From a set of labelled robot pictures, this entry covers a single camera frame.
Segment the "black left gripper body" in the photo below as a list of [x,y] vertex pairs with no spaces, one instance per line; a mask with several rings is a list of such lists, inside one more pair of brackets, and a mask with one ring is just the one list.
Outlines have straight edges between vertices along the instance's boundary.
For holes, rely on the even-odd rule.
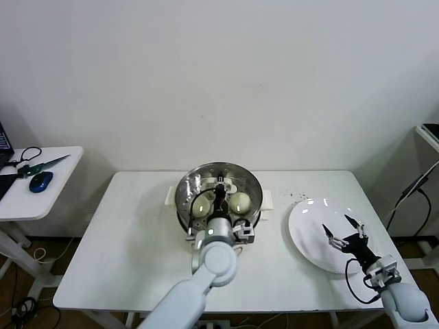
[[226,202],[226,193],[223,190],[215,190],[215,199],[213,201],[213,212],[209,219],[223,218],[229,220],[228,204]]

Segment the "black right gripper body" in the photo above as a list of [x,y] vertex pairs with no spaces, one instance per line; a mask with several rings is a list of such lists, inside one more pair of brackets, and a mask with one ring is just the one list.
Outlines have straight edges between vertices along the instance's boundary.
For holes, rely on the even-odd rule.
[[367,237],[360,237],[359,233],[355,233],[344,238],[344,241],[346,245],[342,247],[342,252],[352,254],[361,267],[370,267],[380,259],[368,247]]

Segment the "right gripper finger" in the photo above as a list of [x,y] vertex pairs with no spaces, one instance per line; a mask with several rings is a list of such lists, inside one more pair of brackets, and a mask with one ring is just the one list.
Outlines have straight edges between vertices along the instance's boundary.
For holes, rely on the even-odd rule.
[[343,239],[339,239],[336,236],[333,235],[332,231],[328,229],[324,224],[322,224],[322,227],[324,229],[324,232],[328,238],[329,245],[337,250],[343,250],[348,246],[348,241],[345,241]]
[[356,219],[354,219],[348,215],[344,215],[344,217],[356,229],[356,231],[361,239],[368,239],[368,235],[366,234],[366,231],[365,231],[365,225],[361,221],[357,221]]

